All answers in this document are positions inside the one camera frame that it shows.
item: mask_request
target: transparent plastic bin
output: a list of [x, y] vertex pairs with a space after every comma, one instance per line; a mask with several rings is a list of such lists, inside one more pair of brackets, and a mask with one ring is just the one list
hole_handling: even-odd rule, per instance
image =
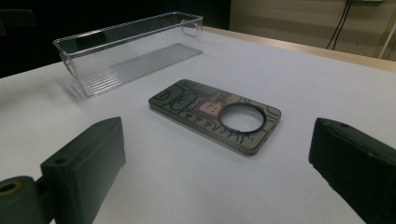
[[170, 12], [53, 41], [87, 97], [202, 53], [203, 17]]

